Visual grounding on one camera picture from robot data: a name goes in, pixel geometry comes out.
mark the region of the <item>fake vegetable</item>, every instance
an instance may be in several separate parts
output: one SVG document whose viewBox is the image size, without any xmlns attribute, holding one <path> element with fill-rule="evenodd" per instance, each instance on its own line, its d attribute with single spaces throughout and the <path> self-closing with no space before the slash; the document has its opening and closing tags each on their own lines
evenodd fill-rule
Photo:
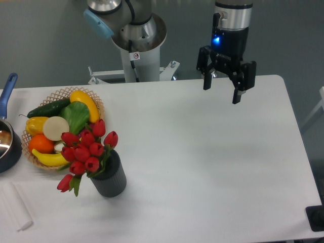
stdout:
<svg viewBox="0 0 324 243">
<path fill-rule="evenodd" d="M 31 110 L 28 114 L 28 118 L 32 118 L 35 116 L 46 116 L 46 117 L 52 117 L 56 116 L 60 113 L 60 111 L 70 104 L 69 99 L 63 99 L 63 100 L 57 100 L 53 101 L 49 104 L 42 105 L 34 110 Z"/>
<path fill-rule="evenodd" d="M 53 116 L 43 125 L 44 135 L 52 141 L 60 141 L 61 134 L 69 131 L 69 124 L 60 116 Z"/>
<path fill-rule="evenodd" d="M 62 148 L 64 147 L 63 141 L 60 140 L 54 144 L 54 151 L 56 153 L 60 153 L 62 151 Z"/>
<path fill-rule="evenodd" d="M 79 101 L 79 102 L 86 104 L 86 106 L 89 109 L 89 113 L 90 113 L 89 121 L 91 123 L 95 123 L 96 120 L 98 120 L 100 118 L 99 110 L 98 110 L 95 102 L 91 99 L 91 97 L 87 93 L 85 93 L 81 90 L 73 91 L 70 95 L 70 102 L 72 103 L 74 101 Z"/>
<path fill-rule="evenodd" d="M 33 149 L 32 154 L 35 155 L 38 160 L 46 166 L 63 166 L 69 163 L 61 153 L 47 154 L 40 153 L 36 149 Z"/>
<path fill-rule="evenodd" d="M 60 112 L 60 117 L 67 120 L 70 126 L 70 132 L 78 134 L 89 120 L 90 113 L 88 107 L 79 101 L 74 101 Z"/>
<path fill-rule="evenodd" d="M 48 119 L 45 116 L 36 116 L 26 121 L 26 132 L 30 135 L 35 136 L 43 133 L 44 122 Z"/>
<path fill-rule="evenodd" d="M 28 149 L 30 152 L 36 149 L 40 153 L 52 153 L 54 150 L 54 142 L 46 138 L 44 134 L 37 134 L 29 141 Z"/>
</svg>

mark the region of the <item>wicker basket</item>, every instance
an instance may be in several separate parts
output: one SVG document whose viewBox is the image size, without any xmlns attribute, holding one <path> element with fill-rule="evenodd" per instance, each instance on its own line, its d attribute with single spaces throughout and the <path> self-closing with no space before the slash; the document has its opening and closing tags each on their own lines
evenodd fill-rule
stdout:
<svg viewBox="0 0 324 243">
<path fill-rule="evenodd" d="M 56 100 L 62 100 L 64 98 L 70 97 L 70 94 L 75 90 L 81 90 L 87 93 L 95 102 L 97 108 L 99 109 L 100 118 L 104 119 L 105 116 L 105 109 L 103 103 L 99 96 L 97 96 L 93 91 L 89 91 L 88 89 L 84 88 L 77 88 L 77 87 L 67 87 L 66 89 L 57 90 L 55 93 L 51 93 L 50 96 L 46 98 L 39 106 L 46 105 Z M 26 131 L 23 132 L 21 136 L 21 146 L 22 146 L 22 153 L 27 157 L 28 161 L 34 164 L 37 167 L 40 167 L 45 170 L 56 170 L 59 167 L 57 166 L 46 166 L 43 165 L 39 160 L 29 151 L 28 145 L 29 141 L 31 140 L 32 136 L 27 133 Z"/>
</svg>

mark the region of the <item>ribbed vase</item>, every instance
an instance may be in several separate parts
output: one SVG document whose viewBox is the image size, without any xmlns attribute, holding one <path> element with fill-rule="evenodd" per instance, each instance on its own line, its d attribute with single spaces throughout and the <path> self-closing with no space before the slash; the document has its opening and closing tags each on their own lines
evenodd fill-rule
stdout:
<svg viewBox="0 0 324 243">
<path fill-rule="evenodd" d="M 106 171 L 90 179 L 102 196 L 114 197 L 123 192 L 127 183 L 120 157 L 115 150 L 110 152 L 106 167 Z"/>
</svg>

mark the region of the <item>blue saucepan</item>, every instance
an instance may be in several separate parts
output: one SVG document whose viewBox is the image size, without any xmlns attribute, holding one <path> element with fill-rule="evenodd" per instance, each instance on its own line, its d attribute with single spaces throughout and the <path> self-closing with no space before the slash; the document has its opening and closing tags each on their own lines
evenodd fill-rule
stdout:
<svg viewBox="0 0 324 243">
<path fill-rule="evenodd" d="M 7 104 L 18 75 L 11 73 L 0 96 L 0 173 L 10 169 L 21 156 L 21 142 L 14 129 L 6 121 Z"/>
</svg>

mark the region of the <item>orange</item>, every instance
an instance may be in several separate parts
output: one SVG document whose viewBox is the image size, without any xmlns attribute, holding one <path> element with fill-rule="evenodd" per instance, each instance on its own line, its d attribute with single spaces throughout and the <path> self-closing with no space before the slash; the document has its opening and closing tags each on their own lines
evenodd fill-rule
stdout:
<svg viewBox="0 0 324 243">
<path fill-rule="evenodd" d="M 37 134 L 29 141 L 28 149 L 30 152 L 36 149 L 40 153 L 53 153 L 54 142 L 45 137 L 44 134 Z"/>
</svg>

